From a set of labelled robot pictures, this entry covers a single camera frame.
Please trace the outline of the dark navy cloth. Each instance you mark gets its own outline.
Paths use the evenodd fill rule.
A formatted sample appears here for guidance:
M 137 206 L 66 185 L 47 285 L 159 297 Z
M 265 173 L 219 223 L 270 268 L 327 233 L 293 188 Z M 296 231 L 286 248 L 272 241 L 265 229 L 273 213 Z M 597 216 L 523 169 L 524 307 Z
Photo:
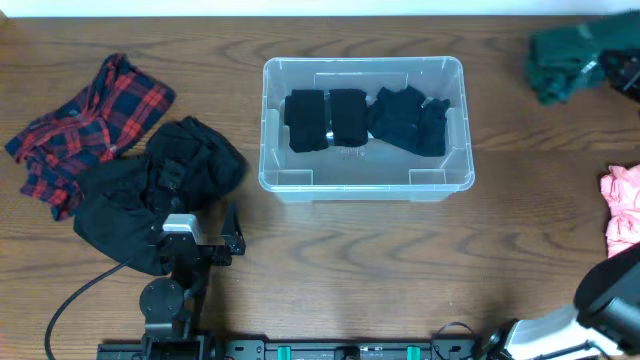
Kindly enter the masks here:
M 368 132 L 412 154 L 442 157 L 450 107 L 449 99 L 428 99 L 412 86 L 399 91 L 383 87 L 367 109 Z

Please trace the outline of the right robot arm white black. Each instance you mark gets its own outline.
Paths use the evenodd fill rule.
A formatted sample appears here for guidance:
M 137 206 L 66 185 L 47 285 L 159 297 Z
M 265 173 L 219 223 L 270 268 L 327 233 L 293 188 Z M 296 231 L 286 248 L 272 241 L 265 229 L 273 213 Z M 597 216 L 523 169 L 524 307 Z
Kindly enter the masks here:
M 565 100 L 576 89 L 608 81 L 639 99 L 639 50 L 591 53 L 558 74 L 533 63 L 528 70 L 544 100 Z M 584 277 L 571 305 L 543 317 L 513 320 L 474 349 L 475 359 L 582 359 L 639 353 L 639 246 L 599 263 Z

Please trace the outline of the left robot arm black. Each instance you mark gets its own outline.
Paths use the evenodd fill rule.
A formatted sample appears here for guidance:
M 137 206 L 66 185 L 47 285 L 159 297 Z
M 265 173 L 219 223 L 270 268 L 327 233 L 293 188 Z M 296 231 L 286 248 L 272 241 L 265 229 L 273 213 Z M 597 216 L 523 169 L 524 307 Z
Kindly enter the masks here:
M 214 267 L 232 264 L 245 253 L 237 205 L 227 206 L 224 223 L 208 244 L 193 214 L 170 214 L 162 225 L 160 254 L 169 260 L 171 272 L 151 281 L 142 291 L 139 306 L 145 317 L 145 337 L 151 340 L 182 340 L 192 334 L 206 296 L 209 273 Z

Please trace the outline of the pink cloth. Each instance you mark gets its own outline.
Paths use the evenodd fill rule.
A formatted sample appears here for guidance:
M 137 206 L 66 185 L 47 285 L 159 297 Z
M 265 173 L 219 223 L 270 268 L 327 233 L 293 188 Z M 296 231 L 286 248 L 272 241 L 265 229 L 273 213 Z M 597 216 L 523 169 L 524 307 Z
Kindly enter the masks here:
M 610 166 L 600 191 L 610 210 L 607 256 L 612 258 L 639 243 L 639 166 Z

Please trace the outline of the black cloth bundle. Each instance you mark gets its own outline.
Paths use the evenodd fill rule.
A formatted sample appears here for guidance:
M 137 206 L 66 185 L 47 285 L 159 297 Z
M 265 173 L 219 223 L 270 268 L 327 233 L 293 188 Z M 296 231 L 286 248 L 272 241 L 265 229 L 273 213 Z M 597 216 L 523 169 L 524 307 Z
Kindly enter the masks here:
M 284 123 L 295 153 L 368 142 L 366 93 L 360 89 L 293 90 L 285 99 Z

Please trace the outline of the dark green cloth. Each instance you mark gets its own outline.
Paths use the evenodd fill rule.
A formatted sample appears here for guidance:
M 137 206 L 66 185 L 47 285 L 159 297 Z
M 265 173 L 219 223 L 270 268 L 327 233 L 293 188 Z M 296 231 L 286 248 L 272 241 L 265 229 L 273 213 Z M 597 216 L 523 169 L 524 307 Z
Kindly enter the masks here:
M 578 91 L 609 84 L 599 56 L 627 49 L 639 50 L 637 10 L 539 31 L 530 37 L 526 80 L 542 104 L 564 103 Z

